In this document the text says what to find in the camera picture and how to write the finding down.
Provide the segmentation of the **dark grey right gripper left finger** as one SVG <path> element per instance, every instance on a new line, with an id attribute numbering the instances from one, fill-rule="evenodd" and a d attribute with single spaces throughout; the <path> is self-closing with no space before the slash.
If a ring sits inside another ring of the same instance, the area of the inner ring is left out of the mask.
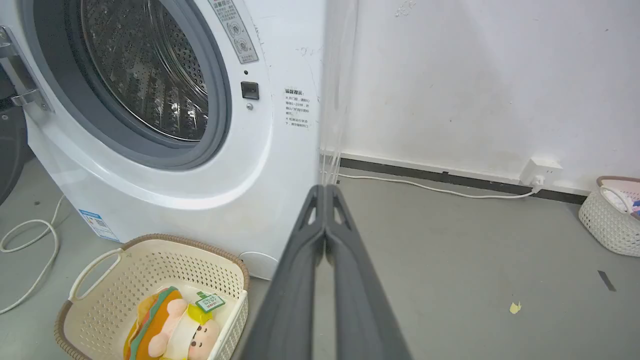
<path id="1" fill-rule="evenodd" d="M 325 252 L 325 189 L 311 187 L 247 337 L 242 360 L 313 358 L 316 269 Z"/>

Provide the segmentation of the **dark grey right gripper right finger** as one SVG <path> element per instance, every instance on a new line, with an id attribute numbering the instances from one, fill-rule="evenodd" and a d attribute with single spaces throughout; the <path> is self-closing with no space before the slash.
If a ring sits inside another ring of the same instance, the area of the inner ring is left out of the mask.
<path id="1" fill-rule="evenodd" d="M 325 201 L 325 254 L 333 267 L 336 357 L 411 360 L 345 196 L 337 186 L 326 186 Z"/>

